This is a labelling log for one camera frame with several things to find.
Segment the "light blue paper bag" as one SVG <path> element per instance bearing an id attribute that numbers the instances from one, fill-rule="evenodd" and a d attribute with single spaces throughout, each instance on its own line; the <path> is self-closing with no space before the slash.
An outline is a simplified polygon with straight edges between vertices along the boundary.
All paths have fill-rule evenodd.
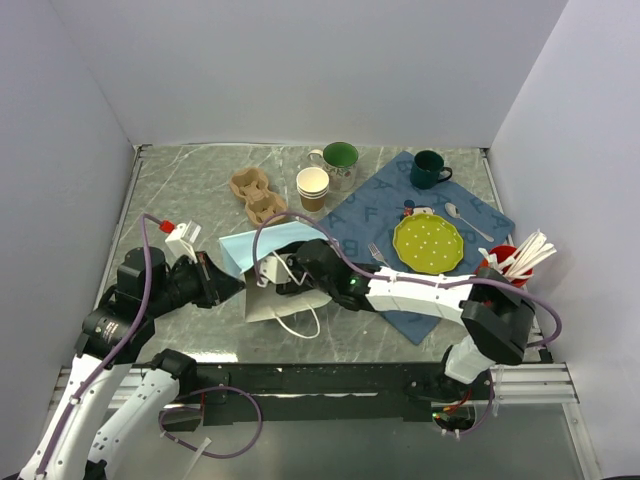
<path id="1" fill-rule="evenodd" d="M 293 253 L 301 242 L 320 239 L 321 233 L 294 221 L 261 230 L 229 235 L 219 240 L 225 271 L 246 285 L 238 296 L 240 314 L 247 323 L 276 321 L 289 334 L 304 340 L 319 336 L 320 321 L 317 310 L 331 301 L 331 297 L 308 288 L 310 277 L 296 273 Z M 283 321 L 297 313 L 310 314 L 316 333 L 303 335 Z"/>

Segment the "stack of brown paper cups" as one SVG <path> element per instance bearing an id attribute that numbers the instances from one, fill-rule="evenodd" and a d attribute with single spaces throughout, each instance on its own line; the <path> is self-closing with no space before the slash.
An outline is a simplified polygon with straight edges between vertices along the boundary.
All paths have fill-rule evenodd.
<path id="1" fill-rule="evenodd" d="M 329 176 L 319 167 L 305 168 L 297 174 L 296 188 L 302 207 L 309 212 L 318 212 L 325 205 Z"/>

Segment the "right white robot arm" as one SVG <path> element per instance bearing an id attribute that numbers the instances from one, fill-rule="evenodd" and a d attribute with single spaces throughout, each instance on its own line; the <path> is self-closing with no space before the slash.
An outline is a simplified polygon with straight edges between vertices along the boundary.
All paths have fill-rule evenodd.
<path id="1" fill-rule="evenodd" d="M 466 329 L 464 338 L 445 353 L 437 375 L 444 396 L 460 398 L 495 365 L 523 362 L 535 307 L 496 271 L 484 268 L 458 277 L 409 274 L 353 264 L 325 240 L 294 245 L 284 265 L 300 284 L 281 288 L 282 295 L 319 291 L 346 310 L 427 315 Z"/>

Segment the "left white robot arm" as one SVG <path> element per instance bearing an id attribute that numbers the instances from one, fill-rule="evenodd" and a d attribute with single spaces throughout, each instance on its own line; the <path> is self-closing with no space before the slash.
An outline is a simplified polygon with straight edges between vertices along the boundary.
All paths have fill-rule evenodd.
<path id="1" fill-rule="evenodd" d="M 244 282 L 220 270 L 200 251 L 168 265 L 162 250 L 130 250 L 117 280 L 83 321 L 62 399 L 21 479 L 111 479 L 126 448 L 172 400 L 198 389 L 193 358 L 166 349 L 115 414 L 106 414 L 118 387 L 155 333 L 156 318 L 187 304 L 212 308 Z"/>

